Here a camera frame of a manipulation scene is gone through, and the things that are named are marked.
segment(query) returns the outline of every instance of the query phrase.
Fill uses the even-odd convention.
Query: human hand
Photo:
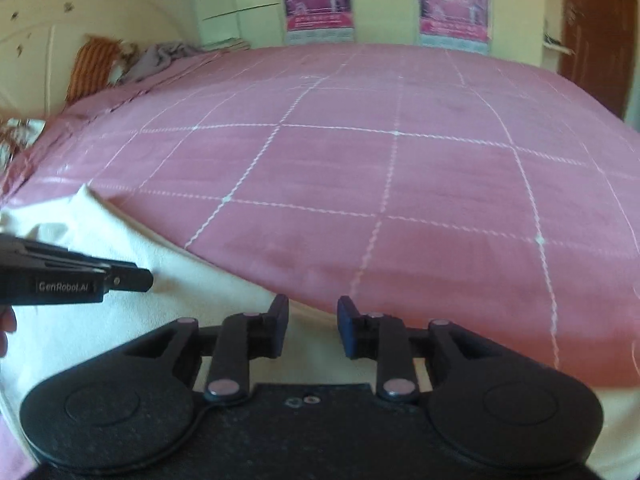
[[[0,358],[6,355],[8,340],[7,333],[13,333],[18,327],[14,310],[10,306],[0,306]]]

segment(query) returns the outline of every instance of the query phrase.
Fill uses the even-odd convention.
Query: white grid pattern
[[[527,178],[527,174],[524,171],[524,167],[522,165],[522,160],[520,159],[520,155],[518,154],[518,150],[515,147],[515,143],[513,142],[513,138],[509,133],[509,129],[506,124],[500,117],[500,114],[495,111],[494,107],[492,107],[489,102],[482,97],[478,92],[474,91],[476,95],[484,101],[484,103],[491,109],[491,111],[495,114],[495,116],[500,121],[504,129],[504,133],[507,135],[509,142],[513,149],[513,155],[516,158],[516,163],[520,170],[520,174],[522,175],[522,179],[524,181],[524,185],[527,188],[527,194],[529,195],[529,200],[531,202],[531,208],[533,209],[533,218],[536,223],[536,242],[538,244],[538,249],[540,251],[540,260],[542,261],[542,270],[545,275],[545,283],[546,290],[549,293],[549,297],[551,299],[551,327],[550,327],[550,336],[551,336],[551,345],[553,347],[554,352],[554,367],[556,369],[560,368],[560,348],[558,346],[558,302],[556,301],[556,293],[554,292],[553,285],[551,283],[551,276],[549,275],[549,266],[546,261],[546,251],[545,251],[545,238],[542,235],[542,226],[540,225],[540,213],[538,212],[538,205],[536,204],[536,199],[533,196],[533,190],[531,189],[531,184],[529,179]]]
[[[216,61],[216,60],[218,59],[218,57],[219,57],[219,56],[220,56],[220,55],[219,55],[219,54],[217,54],[217,53],[216,53],[216,54],[214,54],[213,56],[210,56],[210,57],[209,57],[209,58],[207,58],[206,60],[203,60],[202,62],[200,62],[200,63],[198,63],[198,64],[196,64],[196,65],[194,65],[194,66],[191,66],[189,69],[185,70],[184,72],[178,73],[178,74],[176,74],[176,75],[172,76],[171,78],[167,79],[166,81],[164,81],[164,84],[170,84],[170,83],[173,83],[173,82],[178,81],[179,79],[181,79],[181,78],[183,78],[183,77],[185,77],[185,76],[187,76],[187,75],[190,75],[191,73],[193,73],[194,71],[196,71],[196,70],[200,69],[201,67],[203,67],[203,66],[205,66],[205,65],[207,65],[207,64],[209,64],[209,63],[212,63],[212,62]],[[130,102],[131,102],[131,101],[124,102],[124,103],[122,103],[121,105],[116,106],[116,108],[112,109],[111,111],[113,112],[115,109],[120,108],[120,106],[130,104]],[[93,120],[89,121],[89,123],[88,123],[88,124],[93,123],[96,119],[97,119],[97,118],[94,118]],[[66,119],[62,119],[62,121],[63,121],[63,123],[64,123],[64,125],[65,125],[65,127],[66,127],[67,131],[72,131],[72,128],[71,128],[71,126],[70,126],[70,123],[69,123]],[[102,134],[99,138],[101,138],[101,139],[102,139],[102,138],[104,138],[104,137],[106,137],[106,136],[112,136],[112,135],[114,135],[114,134],[120,134],[120,135],[127,135],[127,134],[129,134],[129,135],[130,135],[130,134],[134,134],[134,136],[135,136],[135,135],[136,135],[137,133],[139,133],[139,132],[140,132],[140,130],[125,130],[125,131],[120,131],[120,132],[117,132],[117,133],[116,133],[116,132],[113,132],[113,133],[110,133],[110,134]],[[71,151],[71,149],[72,149],[72,148],[74,148],[74,147],[76,146],[76,144],[78,143],[78,141],[79,141],[80,139],[82,139],[82,136],[81,136],[81,135],[76,135],[76,136],[74,136],[74,137],[72,138],[71,142],[69,142],[69,143],[68,143],[68,146],[66,146],[66,147],[65,147],[65,149],[62,151],[62,153],[55,153],[55,154],[54,154],[54,157],[55,157],[55,158],[63,158],[63,157],[64,157],[64,155],[66,155],[68,152],[70,152],[70,151]]]
[[[112,184],[108,184],[106,182],[95,182],[94,183],[94,187],[105,188],[105,189],[122,190],[122,191],[130,193],[130,195],[126,198],[125,202],[123,202],[123,203],[126,203],[128,200],[130,200],[135,194],[153,194],[153,195],[158,195],[158,196],[175,196],[175,197],[192,198],[192,199],[196,199],[196,200],[220,201],[220,204],[217,205],[217,207],[214,209],[214,211],[209,216],[209,218],[204,222],[204,224],[201,225],[201,227],[199,229],[197,229],[197,231],[190,238],[190,240],[187,241],[187,243],[184,246],[185,248],[190,247],[197,240],[197,238],[204,232],[204,230],[211,224],[211,222],[214,220],[214,218],[219,214],[220,210],[229,202],[242,203],[242,204],[245,204],[245,205],[275,207],[275,208],[290,208],[290,209],[295,209],[295,210],[302,210],[302,211],[309,212],[309,213],[312,213],[312,214],[329,214],[329,215],[339,215],[339,216],[350,216],[350,217],[355,217],[355,218],[375,218],[376,219],[376,223],[375,223],[375,226],[374,226],[373,231],[371,233],[371,236],[369,238],[369,242],[368,242],[368,245],[366,247],[365,253],[364,253],[363,257],[362,257],[362,262],[361,262],[360,268],[357,270],[357,272],[355,273],[355,275],[354,275],[354,277],[353,277],[353,279],[351,281],[351,285],[350,285],[351,294],[354,297],[358,293],[358,286],[360,285],[362,277],[366,273],[367,267],[369,266],[370,261],[372,259],[372,255],[373,255],[373,253],[375,251],[378,235],[380,233],[380,229],[381,229],[382,224],[383,224],[384,221],[418,222],[418,223],[421,223],[421,224],[428,224],[428,225],[431,225],[431,226],[434,226],[434,227],[437,227],[437,228],[457,230],[457,231],[466,232],[466,233],[470,233],[470,234],[478,234],[478,235],[484,235],[484,236],[490,236],[490,237],[501,237],[501,238],[517,240],[519,242],[523,242],[523,243],[527,243],[527,244],[535,244],[537,246],[539,254],[540,254],[540,261],[541,261],[542,269],[543,269],[543,273],[544,273],[546,289],[548,291],[549,298],[550,298],[550,303],[551,303],[551,307],[550,307],[550,309],[551,309],[550,336],[551,336],[551,340],[552,340],[552,349],[553,349],[553,354],[554,354],[554,364],[555,364],[555,366],[557,368],[559,368],[559,366],[560,366],[560,354],[559,354],[559,347],[558,347],[558,341],[557,341],[559,308],[558,308],[558,304],[557,304],[557,301],[556,301],[554,287],[553,287],[551,276],[550,276],[549,269],[548,269],[548,264],[547,264],[547,260],[546,260],[545,246],[546,245],[561,246],[561,247],[564,247],[564,248],[569,248],[571,250],[585,251],[587,253],[592,253],[592,254],[596,254],[596,255],[599,255],[599,256],[606,256],[607,258],[633,259],[633,258],[637,258],[640,255],[640,248],[639,248],[638,240],[636,238],[636,234],[635,234],[635,232],[634,232],[634,230],[632,228],[632,225],[631,225],[631,223],[630,223],[630,221],[629,221],[629,219],[628,219],[628,217],[627,217],[627,215],[626,215],[626,213],[625,213],[625,211],[624,211],[624,209],[622,207],[622,204],[621,204],[620,200],[618,199],[618,197],[616,195],[616,192],[615,192],[613,186],[611,185],[611,183],[610,183],[610,181],[609,181],[609,179],[607,177],[607,173],[602,168],[600,168],[598,166],[596,161],[591,156],[591,153],[589,152],[587,147],[580,140],[580,137],[566,123],[564,123],[564,124],[567,127],[567,129],[574,134],[574,136],[576,137],[578,142],[580,142],[580,144],[585,149],[586,153],[588,154],[588,156],[590,158],[591,164],[585,163],[585,162],[580,161],[580,160],[574,160],[574,159],[571,159],[571,158],[555,156],[555,155],[551,155],[551,154],[548,154],[548,153],[537,152],[535,150],[531,150],[529,148],[524,148],[524,147],[516,145],[516,143],[513,140],[513,137],[511,136],[511,133],[510,133],[508,127],[504,123],[504,121],[501,118],[500,114],[492,107],[492,105],[487,100],[487,98],[485,98],[483,96],[483,95],[487,95],[488,96],[490,94],[498,95],[500,92],[495,92],[495,91],[493,91],[491,89],[487,89],[487,90],[483,89],[483,90],[481,90],[481,92],[479,92],[478,90],[472,88],[471,86],[468,86],[467,81],[465,80],[465,77],[463,76],[463,73],[460,71],[460,69],[457,66],[455,60],[453,59],[453,56],[451,55],[451,53],[449,51],[445,51],[446,52],[446,56],[450,60],[452,66],[455,69],[456,73],[458,74],[458,76],[460,78],[460,82],[461,82],[461,85],[449,84],[449,86],[460,88],[462,91],[465,91],[465,92],[472,92],[480,100],[482,100],[483,103],[492,111],[492,113],[495,115],[495,117],[500,122],[502,128],[504,129],[504,133],[505,133],[505,135],[507,137],[508,142],[493,142],[493,141],[482,140],[482,139],[467,139],[467,138],[456,137],[456,136],[446,136],[446,135],[439,136],[439,135],[419,134],[419,133],[399,131],[401,100],[402,100],[402,95],[403,95],[403,91],[404,91],[404,85],[402,84],[402,77],[401,76],[398,78],[398,100],[396,102],[396,117],[395,117],[395,121],[394,121],[394,129],[393,130],[377,130],[377,129],[341,127],[341,126],[319,126],[319,125],[312,125],[312,124],[299,124],[299,123],[288,123],[287,122],[287,119],[289,118],[291,113],[294,111],[296,106],[299,104],[299,102],[306,95],[308,95],[309,92],[311,92],[314,89],[321,88],[323,90],[324,89],[327,89],[327,90],[341,89],[341,90],[345,90],[345,91],[349,91],[349,90],[352,90],[352,91],[362,91],[362,90],[378,91],[376,89],[357,89],[357,88],[345,88],[345,89],[342,89],[339,86],[326,86],[326,87],[322,86],[322,84],[325,83],[328,79],[330,79],[333,75],[335,75],[336,73],[338,73],[342,69],[344,69],[348,65],[348,63],[355,56],[357,56],[358,54],[361,55],[361,56],[364,56],[365,54],[363,54],[361,51],[362,51],[362,49],[360,49],[360,51],[356,51],[352,56],[350,56],[347,59],[347,61],[345,61],[338,68],[338,70],[336,72],[334,72],[331,75],[327,75],[327,76],[323,76],[323,77],[315,76],[315,75],[305,76],[306,78],[315,79],[314,83],[309,84],[309,85],[300,85],[298,87],[294,87],[294,88],[300,88],[303,91],[299,95],[299,97],[294,101],[294,103],[290,106],[289,110],[285,113],[285,115],[281,118],[281,120],[278,123],[233,123],[233,124],[214,124],[214,125],[202,126],[202,123],[211,115],[211,113],[213,113],[215,111],[215,109],[217,107],[219,107],[220,105],[224,104],[229,99],[237,96],[239,93],[241,93],[243,91],[246,91],[246,90],[248,90],[250,88],[254,88],[258,82],[264,82],[265,81],[265,80],[261,80],[261,81],[258,81],[258,82],[254,82],[253,84],[234,92],[230,97],[228,97],[227,99],[225,99],[221,103],[217,104],[215,108],[210,110],[204,118],[202,118],[197,124],[195,124],[193,126],[179,126],[179,127],[175,127],[175,128],[148,128],[149,124],[151,124],[153,120],[155,120],[156,118],[158,118],[159,116],[161,116],[162,114],[164,114],[165,112],[170,110],[171,108],[177,106],[178,104],[180,104],[183,101],[186,101],[187,99],[190,99],[191,97],[194,97],[194,96],[198,95],[201,92],[204,92],[208,88],[207,85],[204,85],[204,86],[198,88],[197,90],[191,92],[190,94],[188,94],[187,97],[181,98],[180,100],[178,100],[174,104],[171,104],[167,108],[163,109],[159,114],[156,114],[151,120],[147,121],[141,128],[139,128],[137,130],[130,130],[129,132],[118,132],[119,134],[132,134],[132,136],[130,136],[129,139],[127,139],[127,141],[124,143],[124,145],[116,152],[116,154],[113,157],[111,157],[111,160],[109,160],[108,163],[94,176],[94,178],[91,179],[90,183],[94,183],[94,180],[98,176],[100,176],[102,174],[102,172],[106,168],[109,167],[109,165],[117,158],[117,156],[124,149],[126,149],[126,147],[131,143],[131,141],[134,138],[136,138],[138,135],[140,135],[140,134],[155,134],[155,133],[162,133],[162,132],[182,132],[182,131],[184,131],[184,132],[186,132],[186,135],[177,143],[177,145],[169,153],[169,155],[167,155],[167,157],[165,157],[164,160],[161,161],[160,165],[158,167],[156,167],[156,169],[149,175],[149,177],[147,177],[143,181],[143,183],[140,186],[138,186],[137,188],[127,187],[127,186],[119,186],[117,184],[113,184],[112,185]],[[278,51],[276,54],[274,54],[273,57],[277,56],[280,52],[281,51]],[[235,75],[231,76],[230,78],[228,78],[226,80],[233,79],[236,76],[241,75],[242,73],[247,72],[248,70],[254,68],[255,66],[260,65],[260,63],[264,62],[265,59],[266,59],[265,57],[260,58],[256,63],[253,63],[249,67],[242,69],[240,72],[236,73]],[[277,76],[285,73],[289,68],[290,67],[287,67],[285,70],[283,70],[283,71],[279,72],[278,74],[272,76],[270,79],[274,79]],[[521,99],[537,102],[536,99],[533,96],[530,96],[526,92],[523,92],[521,89],[519,89],[518,86],[516,85],[516,83],[514,83],[505,73],[503,73],[503,71],[500,69],[499,66],[496,66],[495,68],[500,73],[500,76],[503,79],[505,79],[506,82],[515,90],[515,93],[512,95],[512,97],[521,98]],[[574,104],[569,97],[567,97],[564,94],[562,94],[562,92],[560,92],[557,88],[555,88],[549,81],[546,81],[545,79],[540,77],[536,73],[535,70],[531,70],[531,72],[533,72],[535,74],[535,76],[540,81],[542,81],[546,85],[548,85],[554,92],[556,92],[557,94],[562,96],[569,104],[572,104],[572,105]],[[592,115],[596,120],[600,121],[600,123],[602,124],[602,126],[604,128],[606,128],[607,130],[610,130],[610,128],[608,128],[604,124],[604,122],[602,120],[600,120],[596,116],[595,113],[592,113],[590,115]],[[232,187],[232,189],[230,190],[230,192],[228,194],[226,194],[223,197],[217,197],[217,196],[207,196],[207,195],[204,195],[204,194],[189,194],[189,193],[169,192],[169,191],[164,191],[164,190],[147,189],[146,187],[144,187],[146,184],[148,184],[150,179],[159,171],[159,169],[162,167],[162,165],[171,157],[171,155],[173,153],[175,153],[175,151],[178,149],[178,147],[194,131],[200,130],[200,129],[210,129],[210,128],[211,129],[216,129],[216,128],[225,128],[225,127],[233,127],[233,126],[245,126],[245,127],[252,127],[252,126],[265,127],[266,126],[266,127],[272,127],[274,129],[273,129],[271,135],[268,137],[268,139],[264,143],[264,145],[261,147],[260,151],[255,156],[255,158],[251,161],[249,167],[242,174],[242,177],[238,180],[238,182],[236,182],[235,186]],[[239,199],[236,199],[234,197],[236,191],[239,189],[239,187],[242,186],[242,184],[244,183],[244,181],[246,180],[246,178],[248,177],[248,175],[250,174],[252,169],[256,166],[258,161],[261,159],[261,157],[264,155],[264,153],[266,152],[268,147],[273,142],[273,139],[275,138],[275,136],[277,136],[277,134],[283,128],[316,128],[316,129],[319,129],[319,130],[322,130],[322,129],[351,130],[351,131],[356,131],[356,132],[365,132],[365,133],[372,133],[372,134],[393,135],[394,138],[392,139],[392,149],[391,149],[391,154],[390,154],[390,158],[389,158],[389,164],[388,164],[388,168],[387,168],[385,187],[384,187],[383,196],[382,196],[382,200],[381,200],[381,203],[380,203],[379,211],[377,213],[359,213],[359,212],[350,212],[350,211],[344,211],[344,210],[333,210],[333,209],[328,209],[328,208],[313,208],[313,207],[308,207],[308,206],[300,206],[300,205],[287,204],[287,203],[262,202],[262,201],[259,201],[259,200],[254,201],[254,200],[239,200]],[[633,149],[633,146],[628,142],[628,140],[625,139],[625,137],[620,136],[620,134],[618,134],[617,132],[614,132],[614,133],[617,136],[619,136],[619,137],[621,137],[622,139],[625,140],[625,142],[627,143],[629,149],[632,152],[634,152],[634,154],[636,155],[636,158],[638,158],[638,154],[635,152],[635,150]],[[100,137],[104,138],[104,137],[110,137],[112,135],[113,134],[102,134]],[[67,143],[68,145],[64,146],[64,150],[61,153],[55,155],[55,157],[62,159],[65,154],[70,153],[72,151],[73,147],[78,142],[78,139],[80,137],[81,136],[76,136],[75,138],[73,138],[72,142],[68,142]],[[389,200],[389,197],[390,197],[390,190],[391,190],[393,176],[394,176],[394,169],[395,169],[395,165],[396,165],[396,159],[397,159],[397,156],[398,156],[398,140],[399,140],[400,137],[421,137],[421,138],[424,138],[424,139],[446,140],[446,141],[450,141],[450,142],[464,142],[464,143],[469,143],[469,144],[476,144],[476,145],[479,145],[479,146],[490,146],[490,147],[500,148],[500,149],[504,149],[504,150],[511,150],[511,152],[513,153],[514,158],[516,160],[516,164],[518,166],[518,169],[520,171],[522,179],[524,181],[525,188],[527,190],[527,195],[529,197],[530,205],[531,205],[532,212],[533,212],[534,223],[535,223],[535,226],[536,226],[536,237],[535,238],[523,237],[523,236],[519,236],[517,234],[512,234],[512,233],[498,232],[498,231],[491,230],[491,229],[480,229],[480,228],[475,228],[475,227],[472,227],[472,226],[456,225],[456,224],[451,224],[451,223],[446,223],[446,222],[437,222],[437,221],[432,221],[432,220],[429,220],[429,219],[411,218],[411,217],[408,217],[408,216],[398,216],[398,215],[387,215],[386,214],[386,208],[387,208],[388,200]],[[546,239],[545,237],[543,237],[543,232],[542,232],[542,226],[541,226],[540,214],[539,214],[539,211],[538,211],[538,206],[536,204],[536,199],[535,199],[534,194],[532,192],[529,179],[528,179],[528,177],[526,175],[526,172],[524,170],[524,167],[522,165],[522,161],[520,159],[519,153],[527,153],[527,154],[530,154],[530,155],[533,155],[533,156],[537,156],[537,157],[540,157],[540,158],[544,158],[545,160],[549,160],[551,162],[556,162],[556,163],[560,163],[560,164],[569,164],[569,165],[573,165],[573,166],[594,168],[595,171],[598,171],[599,173],[601,173],[603,175],[603,178],[606,180],[607,185],[609,186],[609,189],[612,192],[612,195],[615,198],[616,203],[619,206],[621,213],[623,214],[624,218],[626,219],[626,222],[628,224],[630,233],[632,234],[632,238],[633,238],[634,245],[635,245],[635,248],[636,248],[636,254],[632,255],[632,254],[629,254],[629,253],[623,253],[621,251],[607,251],[607,250],[603,250],[601,248],[594,248],[594,247],[590,247],[590,246],[586,246],[586,245],[582,245],[582,244],[577,244],[577,243],[574,243],[574,242],[565,242],[565,241],[560,241],[560,240],[549,240],[549,239]],[[634,177],[634,176],[631,176],[631,175],[626,175],[626,174],[615,172],[615,171],[609,171],[609,174],[615,175],[615,176],[620,176],[622,178],[628,178],[629,180],[640,180],[640,178],[638,178],[638,177]],[[59,183],[59,184],[74,184],[75,183],[75,184],[77,184],[77,182],[73,181],[73,179],[66,179],[64,177],[34,178],[34,179],[32,179],[32,181],[33,182],[42,182],[42,183],[46,183],[46,184],[55,184],[55,183]],[[633,359],[634,365],[636,366],[636,370],[638,370],[638,364],[636,362],[636,356],[635,356],[635,346],[636,346],[636,342],[634,341],[633,345],[632,345],[632,359]]]
[[[406,59],[404,56],[401,57],[402,63],[404,65]],[[394,139],[393,144],[391,146],[391,156],[389,158],[389,166],[386,171],[386,180],[385,180],[385,190],[382,193],[382,200],[380,201],[380,213],[378,215],[378,220],[376,221],[375,226],[373,227],[373,231],[371,232],[371,236],[369,238],[369,243],[367,245],[367,250],[365,251],[364,256],[362,257],[362,263],[360,264],[360,268],[356,271],[353,279],[351,280],[349,295],[352,299],[356,299],[358,295],[358,287],[360,286],[360,282],[362,281],[362,277],[364,273],[367,272],[367,267],[371,263],[371,258],[373,256],[373,251],[376,248],[376,242],[378,241],[378,235],[380,234],[380,229],[382,228],[383,215],[386,213],[386,206],[389,202],[389,195],[391,192],[391,181],[394,177],[394,171],[396,170],[396,161],[398,160],[398,130],[400,129],[400,109],[402,107],[402,92],[404,89],[403,78],[402,76],[398,76],[398,99],[396,101],[396,116],[394,117]]]
[[[347,63],[353,59],[353,57],[356,56],[358,52],[354,52],[354,54],[347,60],[345,61],[342,65],[340,65],[340,68],[338,68],[338,70],[336,72],[334,72],[335,75],[338,72],[340,72],[345,66],[347,66]],[[302,101],[302,99],[304,98],[305,95],[307,95],[309,92],[311,92],[314,88],[316,88],[322,81],[325,81],[326,79],[329,79],[330,76],[326,76],[323,77],[321,79],[318,79],[315,83],[313,83],[309,88],[305,89],[305,91],[302,92],[302,94],[300,94],[300,96],[294,101],[294,103],[289,107],[289,110],[286,111],[286,113],[284,114],[284,116],[281,118],[280,123],[275,127],[274,131],[271,133],[271,135],[269,136],[269,138],[267,139],[267,141],[264,143],[264,146],[262,147],[262,149],[260,150],[260,152],[255,156],[254,160],[252,160],[252,163],[249,165],[249,167],[246,169],[246,171],[244,172],[244,174],[242,175],[242,177],[240,178],[240,180],[238,180],[238,182],[236,183],[236,185],[234,186],[234,188],[228,193],[227,196],[225,196],[220,204],[218,205],[218,207],[215,209],[215,211],[211,214],[211,216],[209,218],[207,218],[206,222],[204,222],[204,224],[201,225],[201,227],[195,232],[195,234],[189,239],[189,241],[184,245],[185,249],[188,249],[190,247],[191,244],[193,244],[198,237],[202,234],[202,232],[204,231],[204,229],[207,228],[207,226],[213,221],[213,219],[217,216],[217,214],[222,210],[222,208],[225,206],[225,204],[227,204],[228,202],[231,201],[231,199],[233,198],[234,193],[238,190],[238,188],[240,186],[242,186],[242,183],[246,180],[246,178],[249,176],[249,173],[251,173],[251,170],[255,167],[255,165],[258,163],[258,160],[260,160],[261,156],[264,155],[264,152],[267,151],[267,148],[270,146],[270,144],[273,142],[273,139],[275,138],[275,136],[279,133],[282,125],[284,124],[284,122],[287,120],[287,118],[289,118],[289,116],[291,115],[291,113],[293,112],[293,110],[295,110],[296,106],[298,106],[299,102]]]

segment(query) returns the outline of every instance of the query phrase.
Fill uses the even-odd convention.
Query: poster
[[[287,43],[353,41],[351,0],[284,0]]]
[[[489,53],[489,0],[420,0],[420,42]]]

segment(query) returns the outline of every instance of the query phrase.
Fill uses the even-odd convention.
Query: finger
[[[0,358],[6,355],[7,343],[6,334],[4,332],[0,332]]]
[[[2,314],[2,317],[0,318],[0,330],[3,330],[4,332],[13,333],[17,329],[18,329],[18,322],[15,319],[15,312],[11,307],[9,307],[7,310],[4,311],[4,314]]]

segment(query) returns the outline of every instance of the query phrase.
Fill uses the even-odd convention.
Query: headboard
[[[186,36],[148,0],[0,0],[0,116],[62,110],[87,34],[141,46]]]

